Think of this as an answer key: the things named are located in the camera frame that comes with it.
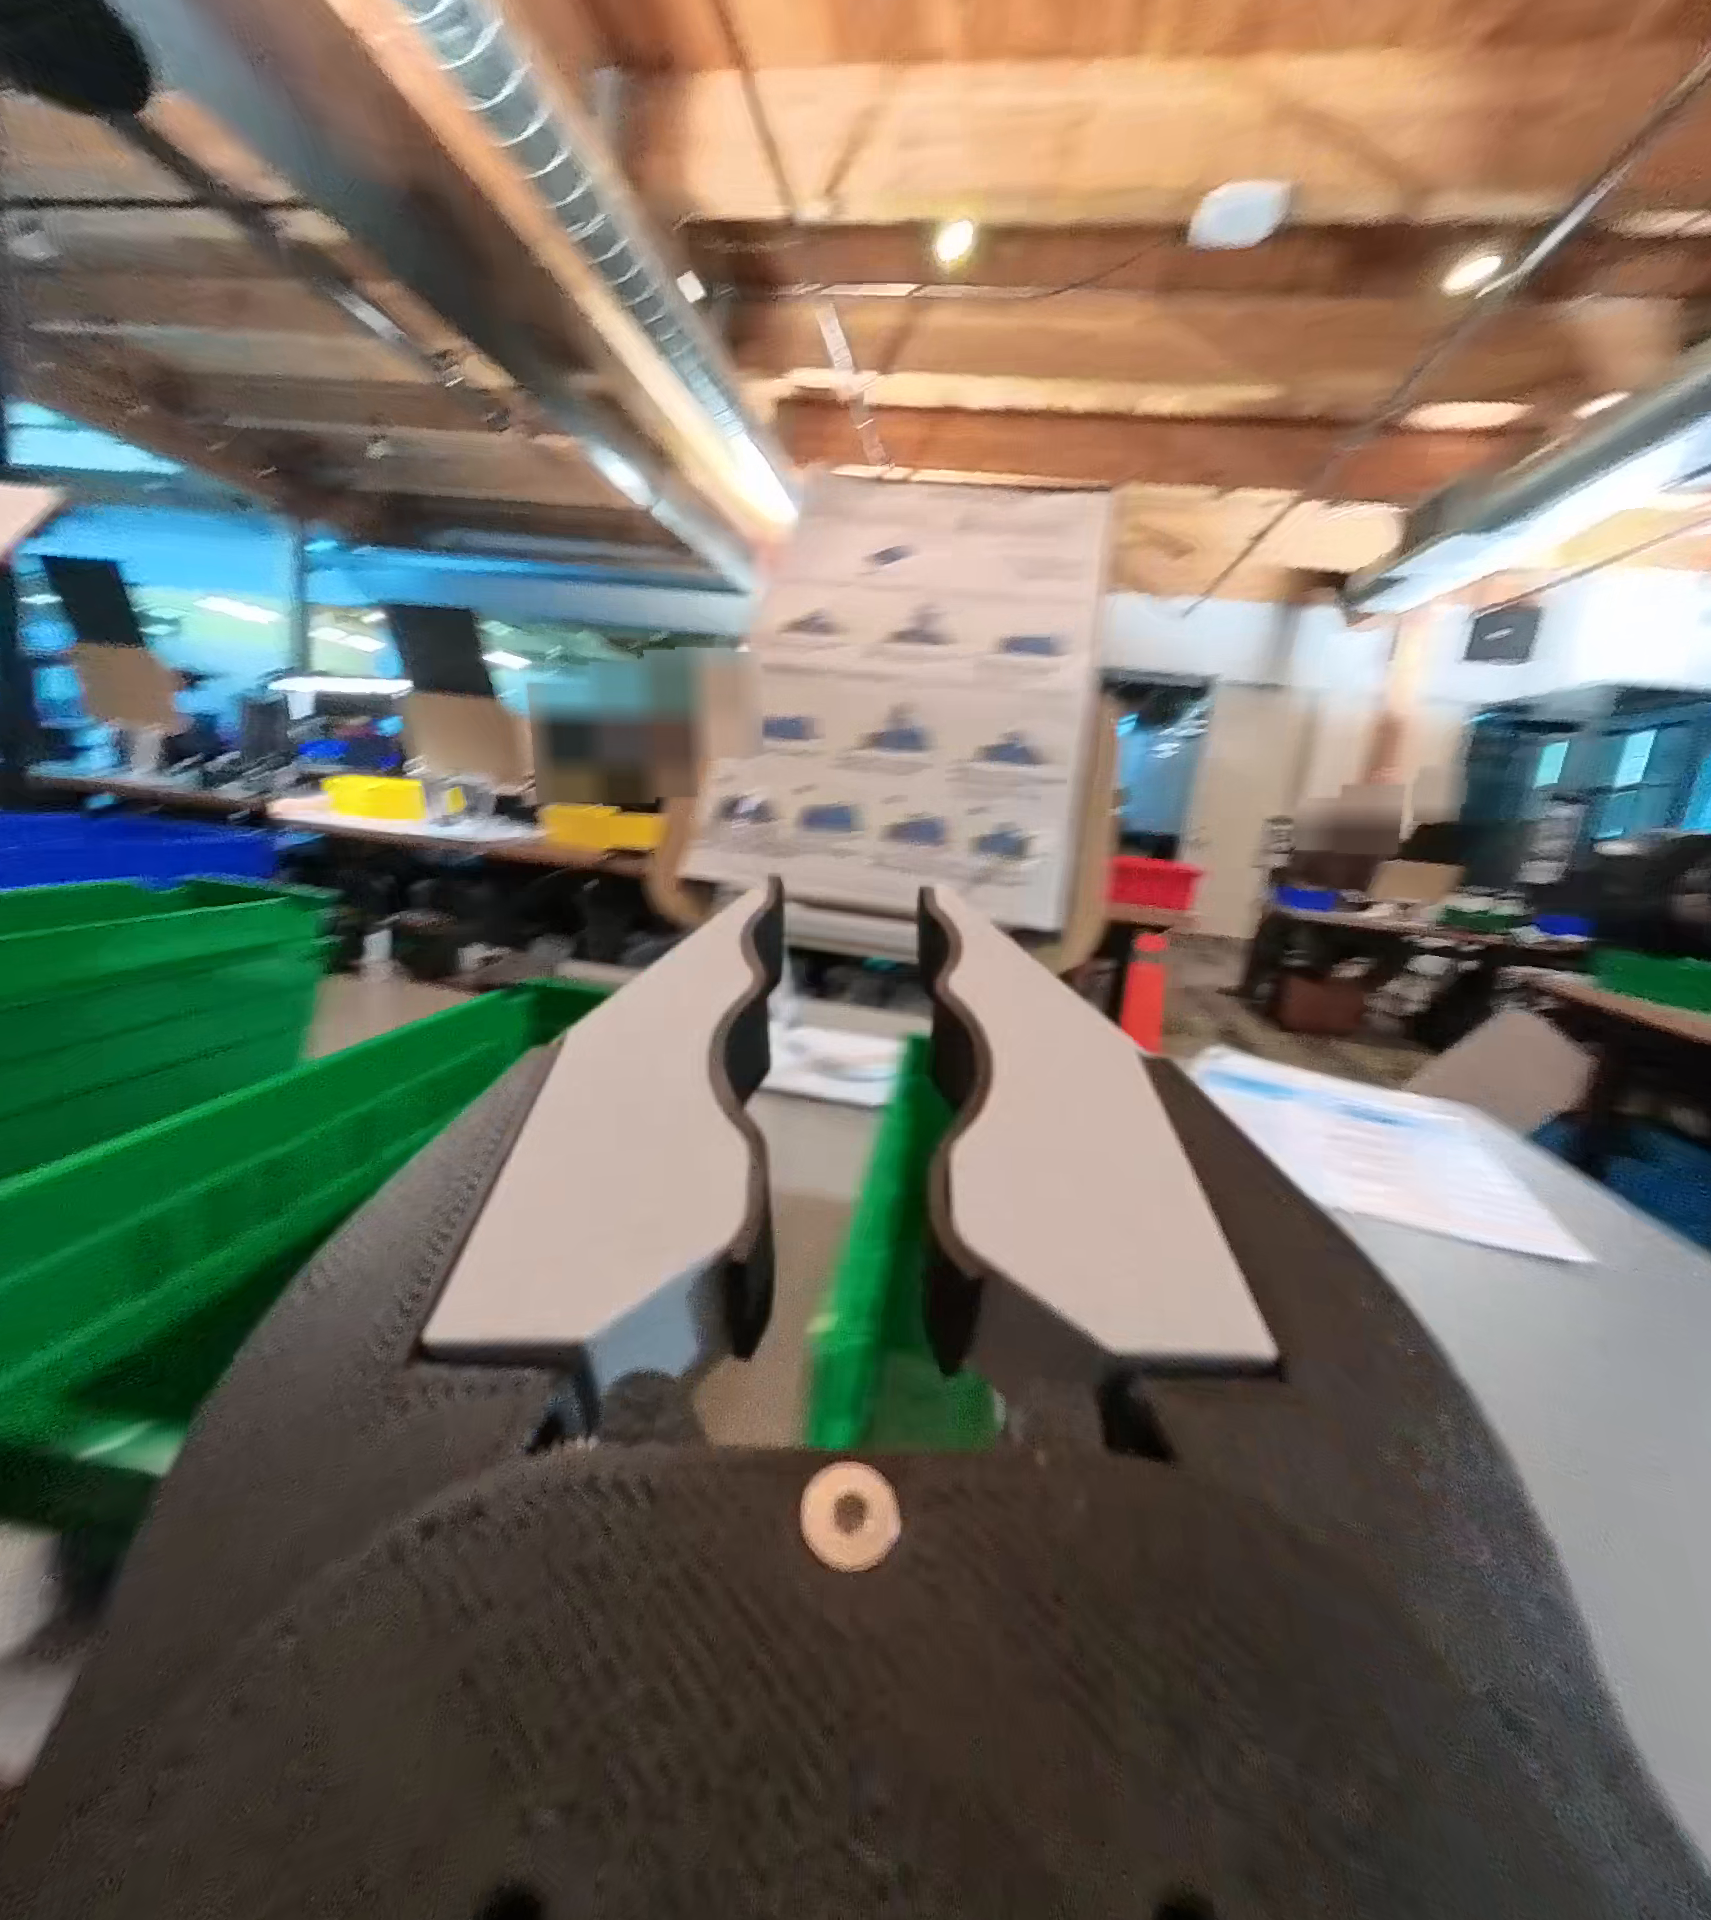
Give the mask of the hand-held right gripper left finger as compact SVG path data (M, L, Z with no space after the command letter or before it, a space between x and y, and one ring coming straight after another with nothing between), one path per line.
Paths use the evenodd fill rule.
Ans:
M421 1330L427 1358L587 1387L747 1360L773 1304L771 1067L783 886L769 878L553 1046Z

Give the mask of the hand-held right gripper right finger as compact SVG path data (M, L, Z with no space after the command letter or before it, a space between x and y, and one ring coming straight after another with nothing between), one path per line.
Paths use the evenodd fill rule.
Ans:
M1157 1061L947 886L917 896L929 1071L921 1318L945 1376L1272 1378L1280 1350Z

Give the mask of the grey desk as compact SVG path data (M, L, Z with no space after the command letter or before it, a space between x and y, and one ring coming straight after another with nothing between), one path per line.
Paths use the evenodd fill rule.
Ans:
M0 1916L1711 1916L1711 1263L1360 1247L1177 1067L1268 1373L717 1447L431 1356L513 1067L243 1345Z

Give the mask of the white blue paper sheet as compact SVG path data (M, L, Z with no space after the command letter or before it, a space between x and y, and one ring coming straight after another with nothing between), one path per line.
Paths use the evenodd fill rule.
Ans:
M1330 1211L1564 1266L1586 1247L1440 1101L1212 1046L1194 1086L1306 1197Z

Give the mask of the long wooden table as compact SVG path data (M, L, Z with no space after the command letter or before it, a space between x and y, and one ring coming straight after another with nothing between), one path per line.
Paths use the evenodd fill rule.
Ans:
M553 839L539 828L503 819L435 826L427 822L385 822L359 814L339 814L321 798L261 798L229 785L203 788L191 781L143 774L77 771L67 763L33 766L27 788L37 798L105 799L149 809L193 814L205 819L245 822L281 834L307 834L337 842L387 845L417 855L473 855L495 864L555 867L571 872L607 872L623 878L649 878L657 864L651 849L597 849Z

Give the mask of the black monitor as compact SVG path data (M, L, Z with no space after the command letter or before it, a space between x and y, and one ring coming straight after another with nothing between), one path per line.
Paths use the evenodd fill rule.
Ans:
M495 699L475 611L415 602L383 602L381 611L401 664L401 678L409 681L411 693Z

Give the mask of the large blue bin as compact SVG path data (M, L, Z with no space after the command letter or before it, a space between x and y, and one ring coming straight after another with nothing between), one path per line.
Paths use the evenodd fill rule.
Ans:
M261 828L99 812L0 812L0 892L255 881L275 872L275 838Z

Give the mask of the small green bin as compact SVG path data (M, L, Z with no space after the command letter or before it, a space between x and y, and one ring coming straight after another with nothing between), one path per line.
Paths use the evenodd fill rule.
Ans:
M1610 995L1711 1018L1711 961L1688 956L1598 947L1588 975Z

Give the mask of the white ceiling access point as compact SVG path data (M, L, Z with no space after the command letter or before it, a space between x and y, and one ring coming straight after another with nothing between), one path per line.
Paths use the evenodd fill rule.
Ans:
M1284 177L1234 177L1208 188L1192 206L1184 243L1194 252L1246 252L1290 217L1296 188Z

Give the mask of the silver air duct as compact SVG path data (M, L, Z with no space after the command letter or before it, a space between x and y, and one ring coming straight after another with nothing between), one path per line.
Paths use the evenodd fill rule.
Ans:
M787 458L561 69L505 4L407 2L399 12L553 235L559 276L611 355L667 423L691 433L755 530L785 533L799 508Z
M1412 512L1398 545L1346 576L1346 617L1408 611L1602 517L1711 476L1711 338L1656 386L1590 413L1568 438L1470 474Z

